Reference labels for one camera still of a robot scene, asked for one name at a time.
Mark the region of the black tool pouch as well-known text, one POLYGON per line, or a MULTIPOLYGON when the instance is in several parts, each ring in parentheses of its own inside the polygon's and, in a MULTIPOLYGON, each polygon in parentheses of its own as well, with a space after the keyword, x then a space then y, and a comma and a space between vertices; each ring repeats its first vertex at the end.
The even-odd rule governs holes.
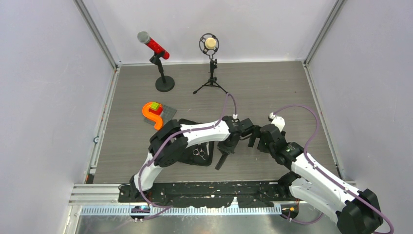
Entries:
POLYGON ((190 133, 185 133, 184 136, 188 138, 188 146, 184 149, 178 162, 187 165, 210 166, 213 160, 214 142, 195 144, 194 136, 190 136, 190 133))

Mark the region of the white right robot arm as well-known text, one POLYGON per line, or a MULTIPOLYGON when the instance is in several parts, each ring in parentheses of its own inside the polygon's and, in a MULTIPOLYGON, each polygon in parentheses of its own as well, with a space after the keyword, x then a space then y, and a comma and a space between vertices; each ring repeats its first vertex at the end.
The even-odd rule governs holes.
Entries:
POLYGON ((318 164, 302 146, 287 142, 285 132, 274 124, 253 126, 244 137, 253 147, 269 153, 290 170, 279 180, 278 194, 284 200, 303 200, 327 215, 342 234, 372 234, 383 224, 378 198, 369 189, 359 190, 318 164))

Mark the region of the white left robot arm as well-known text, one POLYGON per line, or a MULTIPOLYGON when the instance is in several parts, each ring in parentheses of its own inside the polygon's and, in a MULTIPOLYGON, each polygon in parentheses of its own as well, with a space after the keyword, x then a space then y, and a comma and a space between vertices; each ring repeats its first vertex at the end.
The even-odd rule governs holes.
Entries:
POLYGON ((240 121, 231 116, 202 124, 179 124, 169 121, 150 138, 150 146, 145 163, 131 180, 131 196, 138 202, 149 197, 149 190, 163 168, 196 154, 189 148, 203 143, 218 142, 217 148, 225 155, 233 154, 241 137, 253 132, 250 119, 240 121))

